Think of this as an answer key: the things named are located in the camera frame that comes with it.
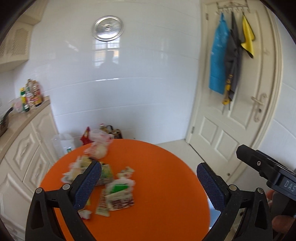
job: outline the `finger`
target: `finger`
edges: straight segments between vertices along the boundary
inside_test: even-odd
[[[291,228],[294,221],[295,218],[292,218],[290,216],[276,216],[272,220],[272,228],[278,233],[286,234]]]
[[[266,193],[266,197],[269,199],[269,200],[272,200],[272,196],[274,194],[275,190],[269,190],[267,193]]]

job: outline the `orange table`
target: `orange table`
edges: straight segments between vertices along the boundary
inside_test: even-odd
[[[62,157],[41,183],[45,191],[59,189],[62,173],[82,155],[89,145]],[[135,205],[111,211],[110,217],[95,214],[103,186],[91,194],[93,213],[85,224],[97,240],[115,241],[200,241],[210,224],[206,194],[192,170],[172,153],[149,143],[116,139],[102,159],[111,165],[114,174],[129,166],[135,170],[132,179]],[[61,213],[56,210],[67,240],[71,237]]]

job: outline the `yellow towel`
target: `yellow towel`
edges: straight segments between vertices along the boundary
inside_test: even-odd
[[[242,16],[242,30],[244,32],[244,43],[241,43],[241,46],[247,51],[251,58],[254,57],[254,48],[252,41],[255,40],[254,32],[246,18],[243,14]]]

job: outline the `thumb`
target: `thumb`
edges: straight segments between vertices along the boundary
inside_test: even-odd
[[[286,234],[291,228],[294,221],[295,218],[292,218],[290,216],[276,216],[272,220],[272,228],[278,233]]]

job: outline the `hanging cloth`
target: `hanging cloth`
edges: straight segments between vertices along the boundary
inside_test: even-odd
[[[242,47],[247,51],[249,56],[253,58],[254,48],[252,41],[255,40],[255,35],[244,13],[242,16],[242,30],[244,32],[244,42],[242,43]]]
[[[223,13],[220,17],[220,23],[215,32],[214,43],[211,52],[211,70],[209,88],[220,94],[224,93],[225,86],[225,66],[224,56],[229,36],[229,29],[224,19]]]
[[[229,104],[234,96],[242,65],[242,48],[234,13],[231,13],[231,30],[224,57],[226,83],[224,84],[224,105]]]

